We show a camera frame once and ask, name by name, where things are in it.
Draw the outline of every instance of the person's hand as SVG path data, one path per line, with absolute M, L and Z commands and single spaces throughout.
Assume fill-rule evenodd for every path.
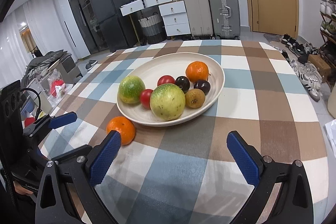
M 15 192 L 17 192 L 20 195 L 31 195 L 33 192 L 29 191 L 25 188 L 23 188 L 19 182 L 17 182 L 16 180 L 13 181 L 14 183 L 14 188 L 15 188 Z

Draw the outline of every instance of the plaid tablecloth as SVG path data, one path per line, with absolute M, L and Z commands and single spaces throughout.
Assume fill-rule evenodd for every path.
M 237 130 L 261 155 L 304 163 L 315 223 L 320 223 L 328 196 L 320 124 L 292 68 L 265 43 L 172 41 L 115 52 L 95 65 L 54 111 L 75 111 L 78 119 L 53 130 L 40 145 L 42 153 L 51 158 L 99 144 L 108 121 L 121 115 L 116 105 L 120 81 L 152 58 L 174 52 L 215 59 L 225 72 L 223 91 L 192 121 L 167 128 L 136 124 L 134 141 L 121 147 L 103 183 L 96 186 L 115 219 L 120 224 L 229 223 L 253 189 L 226 147 L 228 132 Z

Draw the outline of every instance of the white oval plate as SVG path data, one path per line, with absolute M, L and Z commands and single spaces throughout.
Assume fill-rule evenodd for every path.
M 159 78 L 163 75 L 171 75 L 175 79 L 185 76 L 187 66 L 194 61 L 202 61 L 209 68 L 210 92 L 205 97 L 205 102 L 201 108 L 191 109 L 185 107 L 182 115 L 173 121 L 165 121 L 154 115 L 149 109 L 144 109 L 141 104 L 125 104 L 117 96 L 117 106 L 120 112 L 133 122 L 146 126 L 166 127 L 189 121 L 206 111 L 219 97 L 225 82 L 224 71 L 217 61 L 203 55 L 192 52 L 177 52 L 154 58 L 130 72 L 129 75 L 139 76 L 145 83 L 146 89 L 154 90 L 157 87 Z

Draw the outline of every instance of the suitcase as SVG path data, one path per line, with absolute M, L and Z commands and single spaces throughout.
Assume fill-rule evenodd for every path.
M 184 0 L 192 36 L 212 36 L 209 0 Z
M 216 39 L 239 39 L 240 13 L 238 0 L 210 0 Z

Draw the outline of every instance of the tangerine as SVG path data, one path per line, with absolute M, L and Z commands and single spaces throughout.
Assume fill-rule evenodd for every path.
M 195 61 L 187 66 L 185 75 L 192 83 L 195 83 L 197 80 L 207 81 L 209 77 L 209 68 L 205 63 L 201 61 Z
M 118 131 L 121 135 L 121 145 L 129 144 L 135 137 L 135 126 L 127 118 L 123 116 L 114 117 L 106 126 L 107 134 L 111 130 Z

